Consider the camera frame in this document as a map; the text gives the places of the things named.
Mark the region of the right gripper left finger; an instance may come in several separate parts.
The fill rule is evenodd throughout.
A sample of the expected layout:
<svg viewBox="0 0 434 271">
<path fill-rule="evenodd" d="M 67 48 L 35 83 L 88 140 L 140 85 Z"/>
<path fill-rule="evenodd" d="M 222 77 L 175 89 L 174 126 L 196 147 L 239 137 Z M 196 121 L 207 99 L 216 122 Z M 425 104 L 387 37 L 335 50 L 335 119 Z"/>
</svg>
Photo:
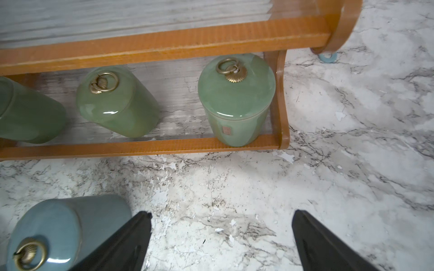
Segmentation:
<svg viewBox="0 0 434 271">
<path fill-rule="evenodd" d="M 140 271 L 151 238 L 152 214 L 138 212 L 72 271 Z"/>
</svg>

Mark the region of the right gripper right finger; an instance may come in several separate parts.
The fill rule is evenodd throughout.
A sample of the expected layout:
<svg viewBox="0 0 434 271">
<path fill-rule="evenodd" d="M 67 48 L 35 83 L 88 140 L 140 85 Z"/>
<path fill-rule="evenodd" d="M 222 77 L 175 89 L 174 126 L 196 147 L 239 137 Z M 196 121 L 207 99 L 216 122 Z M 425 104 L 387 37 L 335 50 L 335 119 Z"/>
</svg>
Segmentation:
<svg viewBox="0 0 434 271">
<path fill-rule="evenodd" d="M 292 229 L 305 271 L 378 270 L 305 210 L 295 211 Z"/>
</svg>

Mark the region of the blue canister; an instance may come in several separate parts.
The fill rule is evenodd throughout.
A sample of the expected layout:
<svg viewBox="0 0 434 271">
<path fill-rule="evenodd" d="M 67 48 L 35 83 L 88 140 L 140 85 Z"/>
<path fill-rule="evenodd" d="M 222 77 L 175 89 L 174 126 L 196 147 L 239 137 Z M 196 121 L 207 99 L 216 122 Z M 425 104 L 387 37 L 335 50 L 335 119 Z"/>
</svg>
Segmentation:
<svg viewBox="0 0 434 271">
<path fill-rule="evenodd" d="M 7 247 L 8 271 L 67 271 L 132 217 L 118 195 L 49 199 L 17 222 Z"/>
</svg>

